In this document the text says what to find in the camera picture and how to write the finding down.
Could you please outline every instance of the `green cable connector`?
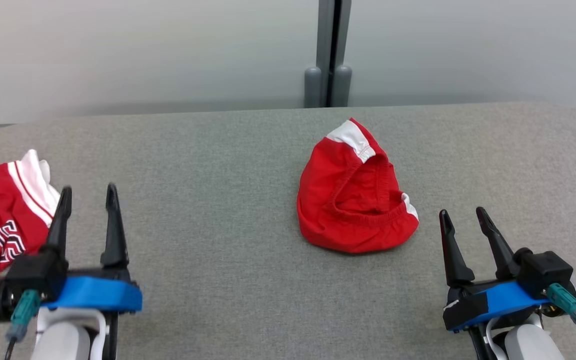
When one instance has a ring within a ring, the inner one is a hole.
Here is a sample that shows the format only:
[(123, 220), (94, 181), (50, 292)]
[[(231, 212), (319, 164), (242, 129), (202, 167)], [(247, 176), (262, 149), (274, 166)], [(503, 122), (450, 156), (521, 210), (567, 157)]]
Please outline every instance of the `green cable connector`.
[(570, 319), (576, 325), (576, 297), (560, 284), (551, 284), (546, 296), (551, 303), (570, 315)]
[(26, 336), (30, 320), (37, 315), (42, 299), (37, 290), (25, 290), (19, 299), (19, 303), (14, 308), (10, 317), (10, 328), (6, 333), (6, 340), (11, 342), (21, 342)]

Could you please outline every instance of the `red garment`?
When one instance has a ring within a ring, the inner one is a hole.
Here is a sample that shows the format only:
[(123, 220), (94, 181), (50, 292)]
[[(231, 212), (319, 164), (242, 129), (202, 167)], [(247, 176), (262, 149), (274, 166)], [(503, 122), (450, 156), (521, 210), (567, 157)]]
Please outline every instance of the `red garment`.
[(35, 150), (20, 161), (0, 164), (0, 271), (18, 255), (39, 250), (58, 201), (50, 167)]
[(419, 225), (388, 156), (352, 118), (312, 151), (301, 174), (297, 215), (310, 243), (346, 253), (394, 248)]

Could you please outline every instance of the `red stripe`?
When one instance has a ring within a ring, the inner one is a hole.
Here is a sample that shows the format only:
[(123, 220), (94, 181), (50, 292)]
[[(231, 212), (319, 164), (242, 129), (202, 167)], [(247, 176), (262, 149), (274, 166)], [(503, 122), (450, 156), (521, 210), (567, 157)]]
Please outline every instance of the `red stripe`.
[(39, 202), (37, 202), (37, 200), (35, 200), (35, 198), (32, 196), (32, 194), (30, 194), (30, 192), (26, 188), (26, 185), (24, 184), (24, 178), (21, 177), (21, 173), (19, 173), (19, 167), (17, 166), (16, 161), (14, 162), (14, 170), (16, 170), (16, 175), (19, 178), (19, 182), (21, 183), (21, 186), (23, 187), (23, 191), (25, 191), (25, 193), (28, 194), (30, 199), (32, 199), (32, 202), (34, 202), (37, 205), (37, 207), (39, 207), (39, 209), (43, 210), (43, 212), (46, 213), (46, 215), (48, 215), (50, 217), (50, 219), (52, 219), (53, 215), (50, 214), (50, 211), (44, 209), (43, 206), (39, 205)]

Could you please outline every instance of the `robotic arm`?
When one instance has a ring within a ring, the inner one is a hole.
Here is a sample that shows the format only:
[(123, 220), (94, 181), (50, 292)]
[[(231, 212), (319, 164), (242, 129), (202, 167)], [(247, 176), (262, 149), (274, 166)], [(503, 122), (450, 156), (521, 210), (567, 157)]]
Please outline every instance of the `robotic arm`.
[(64, 187), (44, 246), (20, 255), (0, 276), (0, 322), (11, 322), (6, 360), (37, 316), (30, 360), (115, 360), (119, 315), (142, 310), (142, 292), (128, 271), (117, 188), (108, 184), (101, 268), (68, 269), (66, 223), (73, 192)]
[[(542, 315), (570, 315), (576, 323), (573, 268), (553, 251), (513, 254), (483, 207), (477, 208), (481, 231), (492, 250), (494, 280), (475, 282), (455, 240), (446, 210), (439, 213), (448, 302), (443, 308), (446, 330), (467, 331), (478, 360), (563, 360), (546, 331)], [(492, 330), (505, 330), (492, 336)]]

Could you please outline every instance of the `gray table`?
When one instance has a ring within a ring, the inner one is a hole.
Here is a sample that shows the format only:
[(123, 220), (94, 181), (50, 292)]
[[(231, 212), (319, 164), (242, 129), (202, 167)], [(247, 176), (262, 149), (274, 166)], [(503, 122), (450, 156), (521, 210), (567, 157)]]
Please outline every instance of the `gray table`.
[[(298, 180), (313, 146), (354, 117), (395, 165), (420, 225), (399, 248), (349, 256), (299, 232)], [(141, 359), (474, 358), (442, 321), (438, 212), (480, 280), (494, 263), (475, 207), (515, 250), (553, 250), (576, 284), (576, 110), (473, 104), (103, 116), (0, 130), (0, 163), (29, 148), (73, 187), (67, 257), (98, 264), (115, 182), (144, 310), (120, 321)], [(546, 319), (576, 359), (576, 326)], [(0, 326), (0, 358), (6, 327)], [(15, 349), (29, 358), (32, 336)]]

